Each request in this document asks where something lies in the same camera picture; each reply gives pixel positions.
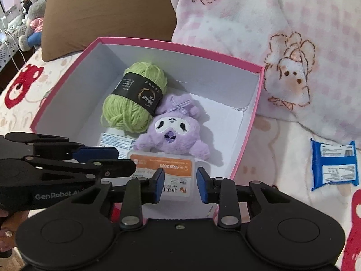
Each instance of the pink box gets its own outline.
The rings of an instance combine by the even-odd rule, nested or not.
[[[145,39],[98,38],[55,85],[30,128],[92,146],[104,132],[124,135],[100,125],[102,104],[120,82],[124,69],[139,61],[164,70],[167,92],[188,92],[201,107],[201,139],[210,146],[211,156],[207,162],[196,160],[196,168],[204,167],[211,177],[233,178],[256,114],[264,68],[201,48]],[[159,207],[165,210],[151,210],[149,216],[212,217],[217,208],[202,204],[199,194],[191,203],[191,207],[189,203]]]

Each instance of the orange label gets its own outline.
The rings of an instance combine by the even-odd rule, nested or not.
[[[132,154],[130,158],[134,161],[137,168],[146,168],[153,170],[163,168],[164,172],[169,175],[182,177],[192,176],[191,160],[143,156],[137,154]]]

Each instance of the white label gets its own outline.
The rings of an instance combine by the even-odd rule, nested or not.
[[[354,156],[353,145],[327,145],[321,144],[322,157],[352,157]]]
[[[137,168],[132,178],[151,178],[156,171],[153,169]],[[164,175],[163,195],[189,197],[191,191],[192,177],[179,177],[174,175]]]
[[[323,165],[322,183],[330,181],[352,181],[356,179],[356,165]]]
[[[128,153],[133,150],[135,139],[103,133],[99,147],[115,147],[119,152],[118,159],[128,159]]]

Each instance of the brown pillow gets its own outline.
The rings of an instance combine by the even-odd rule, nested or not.
[[[104,36],[170,41],[175,27],[170,0],[48,0],[43,60],[84,50]]]

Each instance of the yarn skein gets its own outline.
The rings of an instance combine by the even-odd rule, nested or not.
[[[146,62],[137,62],[124,71],[137,73],[156,83],[162,93],[167,89],[167,77],[156,65]],[[147,130],[153,116],[142,106],[119,95],[109,95],[103,103],[102,117],[106,119],[109,126],[122,129],[131,133],[143,133]]]

